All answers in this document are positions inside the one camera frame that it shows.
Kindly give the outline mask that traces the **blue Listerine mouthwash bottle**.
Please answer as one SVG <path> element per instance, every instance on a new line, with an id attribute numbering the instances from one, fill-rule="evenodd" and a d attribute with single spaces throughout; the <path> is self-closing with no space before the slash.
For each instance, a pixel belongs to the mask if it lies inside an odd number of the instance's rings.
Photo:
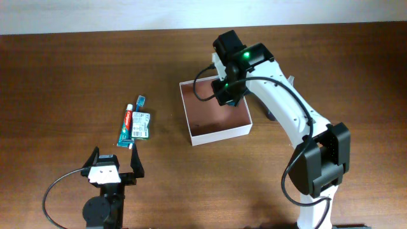
<path id="1" fill-rule="evenodd" d="M 237 107 L 239 105 L 239 103 L 240 103 L 240 99 L 239 100 L 230 100 L 226 104 L 229 106 Z"/>

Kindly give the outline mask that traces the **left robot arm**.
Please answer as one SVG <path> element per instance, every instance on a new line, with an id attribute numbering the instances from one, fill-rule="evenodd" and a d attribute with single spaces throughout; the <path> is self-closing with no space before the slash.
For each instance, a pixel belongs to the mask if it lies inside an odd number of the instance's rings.
<path id="1" fill-rule="evenodd" d="M 84 204 L 82 215 L 87 228 L 123 227 L 125 188 L 135 186 L 137 179 L 145 175 L 136 146 L 132 146 L 130 167 L 132 172 L 119 172 L 116 155 L 101 155 L 99 148 L 94 148 L 81 171 L 81 175 L 100 190 L 98 196 Z"/>

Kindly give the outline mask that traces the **green white soap packet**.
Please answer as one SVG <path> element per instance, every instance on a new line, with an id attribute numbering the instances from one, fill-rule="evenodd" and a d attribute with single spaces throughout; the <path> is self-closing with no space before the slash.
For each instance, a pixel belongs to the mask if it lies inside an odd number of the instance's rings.
<path id="1" fill-rule="evenodd" d="M 149 113 L 137 112 L 132 113 L 132 131 L 133 139 L 149 139 L 149 123 L 151 115 Z"/>

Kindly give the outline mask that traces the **clear spray bottle dark liquid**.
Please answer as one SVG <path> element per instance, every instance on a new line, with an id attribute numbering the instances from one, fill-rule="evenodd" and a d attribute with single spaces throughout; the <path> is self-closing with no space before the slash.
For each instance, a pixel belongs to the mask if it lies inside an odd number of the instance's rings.
<path id="1" fill-rule="evenodd" d="M 294 86 L 294 76 L 289 76 L 287 81 L 289 82 L 289 84 L 293 87 Z M 263 103 L 263 107 L 266 110 L 266 117 L 270 120 L 270 121 L 275 121 L 276 118 L 274 117 L 273 113 L 271 112 L 271 110 L 268 108 L 268 106 Z"/>

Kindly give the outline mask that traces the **white cardboard box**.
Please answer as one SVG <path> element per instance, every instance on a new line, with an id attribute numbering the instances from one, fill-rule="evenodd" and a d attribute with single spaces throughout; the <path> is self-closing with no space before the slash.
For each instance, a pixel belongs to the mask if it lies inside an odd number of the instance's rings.
<path id="1" fill-rule="evenodd" d="M 246 100 L 237 107 L 220 106 L 216 99 L 199 101 L 193 93 L 193 81 L 179 84 L 192 146 L 222 141 L 249 134 L 252 119 Z"/>

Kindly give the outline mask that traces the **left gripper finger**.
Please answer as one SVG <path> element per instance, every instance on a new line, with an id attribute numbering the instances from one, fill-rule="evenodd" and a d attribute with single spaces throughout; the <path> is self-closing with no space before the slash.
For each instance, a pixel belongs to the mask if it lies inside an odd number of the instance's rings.
<path id="1" fill-rule="evenodd" d="M 131 161 L 130 166 L 133 170 L 135 178 L 143 178 L 144 177 L 144 168 L 142 166 L 141 160 L 139 158 L 137 146 L 135 143 L 132 145 L 132 154 L 131 154 Z"/>
<path id="2" fill-rule="evenodd" d="M 89 168 L 94 166 L 97 163 L 97 160 L 99 158 L 99 148 L 96 146 L 88 160 L 84 163 L 83 168 Z"/>

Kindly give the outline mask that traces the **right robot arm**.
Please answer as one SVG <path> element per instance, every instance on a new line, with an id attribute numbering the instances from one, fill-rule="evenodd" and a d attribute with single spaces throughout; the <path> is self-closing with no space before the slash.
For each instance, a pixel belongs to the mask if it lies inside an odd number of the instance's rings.
<path id="1" fill-rule="evenodd" d="M 280 185 L 287 195 L 290 179 L 300 192 L 298 228 L 334 228 L 333 197 L 350 168 L 350 131 L 320 115 L 286 78 L 272 53 L 262 43 L 244 45 L 235 31 L 213 42 L 213 66 L 219 78 L 212 82 L 219 105 L 237 106 L 245 94 L 254 94 L 286 132 L 294 153 Z"/>

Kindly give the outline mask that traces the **Colgate toothpaste tube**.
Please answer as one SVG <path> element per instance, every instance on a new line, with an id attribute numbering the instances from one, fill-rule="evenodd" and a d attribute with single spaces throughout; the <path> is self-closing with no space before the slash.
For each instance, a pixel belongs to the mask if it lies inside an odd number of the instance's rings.
<path id="1" fill-rule="evenodd" d="M 129 145 L 133 143 L 133 141 L 131 139 L 131 133 L 130 133 L 133 107 L 134 106 L 132 104 L 127 104 L 127 107 L 125 110 L 125 116 L 124 116 L 124 120 L 123 120 L 123 125 L 121 127 L 120 136 L 118 138 L 118 143 L 117 143 L 117 146 L 119 146 L 119 147 L 128 148 Z"/>

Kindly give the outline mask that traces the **blue toothbrush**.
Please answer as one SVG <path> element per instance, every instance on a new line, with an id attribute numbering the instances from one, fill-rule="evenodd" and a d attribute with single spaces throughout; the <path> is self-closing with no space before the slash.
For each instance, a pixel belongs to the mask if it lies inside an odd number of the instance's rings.
<path id="1" fill-rule="evenodd" d="M 142 108 L 144 106 L 145 100 L 146 100 L 145 96 L 143 96 L 143 95 L 138 96 L 137 101 L 135 103 L 135 111 L 139 111 L 140 108 Z M 129 147 L 128 147 L 129 149 L 133 148 L 134 141 L 135 140 L 132 139 L 132 142 L 129 144 Z"/>

